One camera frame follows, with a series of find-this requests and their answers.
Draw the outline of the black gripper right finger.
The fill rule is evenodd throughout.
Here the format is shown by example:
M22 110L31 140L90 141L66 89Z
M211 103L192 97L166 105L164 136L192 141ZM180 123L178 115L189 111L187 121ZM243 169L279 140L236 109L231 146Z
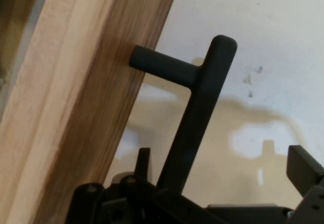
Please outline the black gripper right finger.
M302 196L288 223L323 223L323 166L302 146L291 145L287 177Z

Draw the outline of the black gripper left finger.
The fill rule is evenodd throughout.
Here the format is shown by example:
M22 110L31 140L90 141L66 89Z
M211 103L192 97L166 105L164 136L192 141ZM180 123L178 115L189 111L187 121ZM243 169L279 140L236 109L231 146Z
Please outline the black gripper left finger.
M142 147L138 150L134 174L140 178L150 181L151 179L151 159L149 147Z

